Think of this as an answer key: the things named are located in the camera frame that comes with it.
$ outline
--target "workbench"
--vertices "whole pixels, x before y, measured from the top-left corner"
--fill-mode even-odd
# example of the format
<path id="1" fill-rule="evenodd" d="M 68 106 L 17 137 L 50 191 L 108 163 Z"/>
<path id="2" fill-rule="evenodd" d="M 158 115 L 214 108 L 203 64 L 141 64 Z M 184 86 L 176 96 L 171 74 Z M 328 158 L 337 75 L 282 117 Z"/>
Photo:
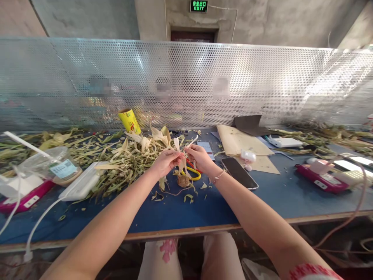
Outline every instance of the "workbench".
<path id="1" fill-rule="evenodd" d="M 221 151 L 218 148 L 219 141 L 210 134 L 210 131 L 202 130 L 202 135 L 198 140 L 208 141 L 214 153 Z M 194 137 L 195 133 L 189 132 L 186 139 Z M 330 148 L 337 153 L 352 152 L 337 145 L 330 145 Z M 270 160 L 280 171 L 280 175 L 259 171 L 250 172 L 259 185 L 259 188 L 253 191 L 258 197 L 290 224 L 344 219 L 355 211 L 361 190 L 345 191 L 338 195 L 326 193 L 295 172 L 294 165 L 304 163 L 311 155 L 291 156 L 294 160 L 281 154 L 270 156 Z M 220 164 L 220 160 L 224 157 L 224 154 L 217 156 L 216 163 Z M 170 192 L 178 193 L 180 187 L 177 185 L 177 177 L 170 172 L 167 180 Z M 240 225 L 234 213 L 216 187 L 200 189 L 203 183 L 208 186 L 212 185 L 209 184 L 207 176 L 203 174 L 200 180 L 194 182 L 198 197 L 193 189 L 189 189 L 181 192 L 179 196 L 166 194 L 163 201 L 154 202 L 151 201 L 152 194 L 150 193 L 137 213 L 125 241 L 159 240 L 172 236 L 203 235 L 239 229 Z M 16 214 L 0 236 L 0 253 L 23 251 L 31 229 L 63 190 L 64 188 L 60 186 L 53 187 L 31 210 Z M 154 186 L 152 193 L 155 194 L 157 190 L 158 184 Z M 194 196 L 193 203 L 189 203 L 189 199 L 183 202 L 186 194 Z M 50 249 L 67 246 L 114 198 L 113 195 L 100 199 L 97 204 L 94 199 L 73 205 L 70 205 L 71 202 L 59 202 L 38 226 L 31 248 Z M 372 214 L 373 190 L 369 188 L 358 215 Z M 62 215 L 66 215 L 66 218 L 58 221 Z M 6 217 L 1 215 L 0 224 L 4 224 L 5 221 Z"/>

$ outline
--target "person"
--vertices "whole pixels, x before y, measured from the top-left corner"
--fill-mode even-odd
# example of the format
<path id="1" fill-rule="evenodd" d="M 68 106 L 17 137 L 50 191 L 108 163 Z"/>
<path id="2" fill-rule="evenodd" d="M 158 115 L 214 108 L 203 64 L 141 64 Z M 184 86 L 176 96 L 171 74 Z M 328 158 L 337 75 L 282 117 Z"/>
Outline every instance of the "person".
<path id="1" fill-rule="evenodd" d="M 191 145 L 185 151 L 214 183 L 245 232 L 269 256 L 281 279 L 341 279 L 279 214 L 224 172 L 202 147 Z M 184 153 L 163 151 L 151 168 L 82 230 L 41 279 L 95 279 L 123 242 L 153 186 L 184 157 Z M 147 242 L 138 279 L 182 279 L 176 248 L 173 239 Z M 245 279 L 231 234 L 205 236 L 204 254 L 201 279 Z"/>

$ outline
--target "ball of twine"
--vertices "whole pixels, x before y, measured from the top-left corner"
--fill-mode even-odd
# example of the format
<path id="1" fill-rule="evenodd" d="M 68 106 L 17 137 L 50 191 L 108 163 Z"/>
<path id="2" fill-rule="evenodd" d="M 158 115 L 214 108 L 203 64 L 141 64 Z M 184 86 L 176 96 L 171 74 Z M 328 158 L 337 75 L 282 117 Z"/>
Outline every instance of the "ball of twine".
<path id="1" fill-rule="evenodd" d="M 188 187 L 189 186 L 189 178 L 187 176 L 179 176 L 178 177 L 178 185 L 180 187 Z"/>

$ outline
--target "blue tabletop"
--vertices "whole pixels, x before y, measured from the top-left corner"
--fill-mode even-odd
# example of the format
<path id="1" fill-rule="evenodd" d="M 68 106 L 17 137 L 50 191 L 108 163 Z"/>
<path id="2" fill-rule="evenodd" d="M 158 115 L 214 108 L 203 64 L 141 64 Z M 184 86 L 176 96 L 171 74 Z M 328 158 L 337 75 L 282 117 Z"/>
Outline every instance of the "blue tabletop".
<path id="1" fill-rule="evenodd" d="M 199 138 L 208 141 L 213 152 L 221 151 L 218 148 L 219 141 L 208 130 L 202 130 Z M 195 137 L 195 133 L 189 132 L 187 139 Z M 331 148 L 338 153 L 351 152 L 340 146 L 331 145 Z M 217 161 L 225 157 L 219 155 Z M 361 191 L 346 191 L 335 195 L 322 191 L 313 183 L 307 181 L 295 173 L 294 165 L 304 163 L 310 155 L 292 156 L 295 160 L 281 154 L 270 156 L 270 160 L 280 171 L 280 175 L 251 171 L 251 176 L 258 183 L 259 188 L 254 193 L 264 202 L 269 204 L 283 218 L 311 217 L 317 215 L 338 214 L 353 212 L 361 196 Z M 171 192 L 177 193 L 180 187 L 176 183 L 176 176 L 170 173 L 167 176 Z M 129 233 L 142 233 L 149 231 L 163 231 L 170 229 L 194 228 L 205 226 L 217 226 L 224 224 L 238 223 L 235 215 L 228 204 L 220 195 L 216 187 L 211 189 L 199 189 L 203 183 L 209 184 L 206 175 L 201 180 L 194 182 L 198 191 L 198 197 L 192 189 L 183 191 L 179 196 L 165 195 L 161 202 L 151 201 L 151 194 L 137 213 Z M 158 184 L 153 188 L 153 193 L 158 189 Z M 43 214 L 46 208 L 57 200 L 58 195 L 63 191 L 60 186 L 53 187 L 36 205 L 29 211 L 16 214 L 7 229 L 0 236 L 0 244 L 26 243 L 31 229 Z M 184 203 L 184 196 L 189 193 L 194 196 L 194 203 L 189 200 Z M 59 202 L 44 217 L 38 229 L 34 233 L 32 242 L 58 241 L 75 238 L 79 232 L 115 197 L 100 199 L 95 204 L 86 200 L 71 205 L 71 202 Z M 366 194 L 361 210 L 373 210 L 373 192 L 371 189 Z M 6 216 L 0 216 L 0 224 L 4 224 Z"/>

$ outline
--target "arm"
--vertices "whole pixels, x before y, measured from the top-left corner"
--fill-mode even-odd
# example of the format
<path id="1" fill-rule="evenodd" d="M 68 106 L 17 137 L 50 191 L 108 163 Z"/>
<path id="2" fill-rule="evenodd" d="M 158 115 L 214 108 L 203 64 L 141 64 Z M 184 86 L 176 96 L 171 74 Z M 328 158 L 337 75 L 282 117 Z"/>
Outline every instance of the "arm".
<path id="1" fill-rule="evenodd" d="M 223 171 L 202 147 L 192 145 L 185 150 L 211 181 L 215 181 Z M 289 271 L 299 264 L 319 264 L 330 268 L 279 214 L 229 174 L 224 172 L 215 186 L 245 232 L 267 253 L 281 279 L 288 279 Z"/>
<path id="2" fill-rule="evenodd" d="M 123 242 L 139 208 L 159 178 L 181 162 L 183 154 L 166 150 L 138 180 L 106 206 L 45 272 L 44 279 L 95 279 Z"/>

